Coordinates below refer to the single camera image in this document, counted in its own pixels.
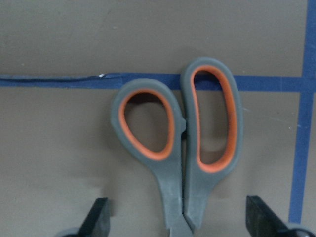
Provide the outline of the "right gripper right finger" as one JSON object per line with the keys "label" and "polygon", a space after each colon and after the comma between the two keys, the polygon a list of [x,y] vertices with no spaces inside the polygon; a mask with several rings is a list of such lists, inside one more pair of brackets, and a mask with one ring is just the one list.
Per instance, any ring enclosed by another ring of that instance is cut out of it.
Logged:
{"label": "right gripper right finger", "polygon": [[257,195],[246,197],[246,228],[252,237],[314,237],[308,228],[283,222]]}

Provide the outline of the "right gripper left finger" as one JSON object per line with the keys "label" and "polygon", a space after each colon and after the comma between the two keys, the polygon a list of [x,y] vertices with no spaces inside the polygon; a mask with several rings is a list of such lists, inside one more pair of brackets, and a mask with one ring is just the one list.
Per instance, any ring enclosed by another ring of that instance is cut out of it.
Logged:
{"label": "right gripper left finger", "polygon": [[108,237],[110,233],[110,203],[98,198],[79,228],[60,231],[56,237]]}

